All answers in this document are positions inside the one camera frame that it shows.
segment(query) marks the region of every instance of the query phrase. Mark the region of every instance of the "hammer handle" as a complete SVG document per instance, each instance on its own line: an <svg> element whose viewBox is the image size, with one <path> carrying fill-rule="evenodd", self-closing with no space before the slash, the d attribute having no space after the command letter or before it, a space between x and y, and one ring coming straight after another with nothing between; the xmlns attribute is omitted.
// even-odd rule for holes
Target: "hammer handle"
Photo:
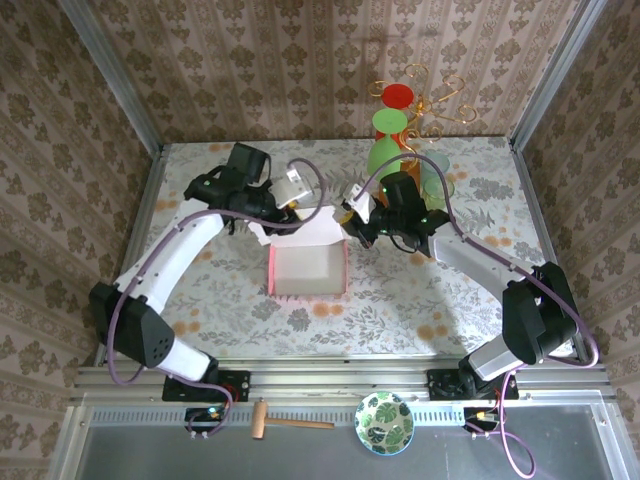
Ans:
<svg viewBox="0 0 640 480"><path fill-rule="evenodd" d="M284 418L265 418L264 423L269 425L290 425L292 427L308 427L308 428L334 428L333 423L329 422L309 422L305 420L286 420Z"/></svg>

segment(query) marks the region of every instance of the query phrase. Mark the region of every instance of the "green leaf patterned bowl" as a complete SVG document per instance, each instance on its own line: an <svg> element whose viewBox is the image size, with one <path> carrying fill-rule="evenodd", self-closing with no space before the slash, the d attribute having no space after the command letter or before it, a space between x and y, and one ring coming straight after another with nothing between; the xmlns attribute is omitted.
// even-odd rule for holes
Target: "green leaf patterned bowl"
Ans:
<svg viewBox="0 0 640 480"><path fill-rule="evenodd" d="M376 392L356 409L356 433L362 444L378 455L396 455L413 438L413 415L395 393Z"/></svg>

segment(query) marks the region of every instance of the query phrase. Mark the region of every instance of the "mallet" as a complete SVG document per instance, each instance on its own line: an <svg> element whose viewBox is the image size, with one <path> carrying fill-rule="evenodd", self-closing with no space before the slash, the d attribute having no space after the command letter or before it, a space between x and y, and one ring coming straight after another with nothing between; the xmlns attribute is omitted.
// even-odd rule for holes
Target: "mallet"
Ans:
<svg viewBox="0 0 640 480"><path fill-rule="evenodd" d="M290 425L292 427L326 428L332 429L333 423L309 422L306 420L286 420L284 418L267 417L267 402L260 400L253 405L253 419L251 420L251 436L258 440L264 436L265 425Z"/></svg>

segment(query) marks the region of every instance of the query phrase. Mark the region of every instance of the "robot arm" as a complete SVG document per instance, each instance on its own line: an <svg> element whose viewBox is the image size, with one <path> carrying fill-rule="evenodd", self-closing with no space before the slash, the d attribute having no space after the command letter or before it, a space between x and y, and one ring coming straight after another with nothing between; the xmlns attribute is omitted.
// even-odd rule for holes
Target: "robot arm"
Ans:
<svg viewBox="0 0 640 480"><path fill-rule="evenodd" d="M222 209L250 215L272 224L298 222L292 206L311 192L295 169L272 183L251 186L260 179L269 156L252 147L236 144L229 161L194 179L185 191L185 200L159 238L113 285L98 283L89 294L98 336L108 344L109 326L122 295L127 296L116 315L114 350L147 368L159 368L193 382L217 383L215 358L176 338L160 314L176 283L204 245L234 219L222 214L198 216L198 212ZM265 228L267 234L295 231ZM149 260L150 266L140 273Z"/></svg>
<svg viewBox="0 0 640 480"><path fill-rule="evenodd" d="M349 235L358 238L365 248L370 248L378 236L389 236L402 251L422 252L465 273L502 304L502 334L460 362L458 376L468 397L477 397L494 379L523 363L539 362L576 333L575 322L516 271L519 267L532 274L575 309L566 277L557 265L549 262L534 266L473 235L460 236L447 213L426 209L406 172L387 175L381 184L388 206L366 192L356 200L362 189L355 186L351 190L343 203L347 215L341 222ZM397 237L405 248L396 243ZM480 254L471 243L490 253Z"/></svg>

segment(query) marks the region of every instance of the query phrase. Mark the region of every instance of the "patterned wall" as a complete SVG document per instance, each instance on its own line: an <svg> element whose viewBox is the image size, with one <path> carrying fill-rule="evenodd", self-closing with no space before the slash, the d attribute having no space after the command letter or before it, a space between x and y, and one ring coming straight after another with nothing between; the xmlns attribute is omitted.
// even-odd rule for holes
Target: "patterned wall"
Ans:
<svg viewBox="0 0 640 480"><path fill-rule="evenodd" d="M609 2L525 149L640 453L640 2Z"/></svg>
<svg viewBox="0 0 640 480"><path fill-rule="evenodd" d="M412 62L434 96L444 75L467 79L439 111L480 118L445 134L507 134L576 3L91 0L165 143L372 136L367 85Z"/></svg>
<svg viewBox="0 0 640 480"><path fill-rule="evenodd" d="M44 478L148 167L55 2L0 1L0 479Z"/></svg>

